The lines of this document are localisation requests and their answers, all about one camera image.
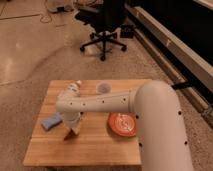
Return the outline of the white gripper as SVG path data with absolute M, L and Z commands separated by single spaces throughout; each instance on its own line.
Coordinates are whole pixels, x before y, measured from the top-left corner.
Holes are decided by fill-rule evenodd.
M 69 131 L 73 131 L 75 135 L 80 133 L 82 118 L 80 113 L 65 113 L 62 120 Z

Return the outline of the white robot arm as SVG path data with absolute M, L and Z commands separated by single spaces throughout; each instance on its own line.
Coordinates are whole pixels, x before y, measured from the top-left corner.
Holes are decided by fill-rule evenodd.
M 194 171 L 179 98 L 166 82 L 151 80 L 136 89 L 95 96 L 76 96 L 67 89 L 56 110 L 65 116 L 80 112 L 131 113 L 142 171 Z

